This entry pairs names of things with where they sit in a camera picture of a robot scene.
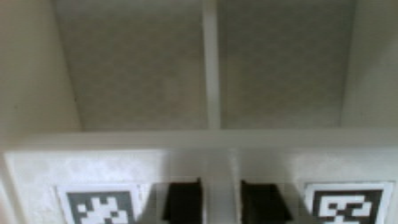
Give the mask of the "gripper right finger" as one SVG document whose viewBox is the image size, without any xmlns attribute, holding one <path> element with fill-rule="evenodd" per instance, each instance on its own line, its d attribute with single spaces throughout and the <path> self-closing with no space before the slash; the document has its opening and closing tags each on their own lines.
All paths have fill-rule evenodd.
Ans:
<svg viewBox="0 0 398 224">
<path fill-rule="evenodd" d="M 276 184 L 241 183 L 243 224 L 287 224 L 294 220 Z"/>
</svg>

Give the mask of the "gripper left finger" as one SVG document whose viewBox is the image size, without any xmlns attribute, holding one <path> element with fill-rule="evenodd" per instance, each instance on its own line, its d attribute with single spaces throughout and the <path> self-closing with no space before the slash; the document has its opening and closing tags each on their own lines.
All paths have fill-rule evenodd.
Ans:
<svg viewBox="0 0 398 224">
<path fill-rule="evenodd" d="M 195 182 L 175 182 L 168 189 L 164 217 L 168 222 L 203 221 L 203 184 Z"/>
</svg>

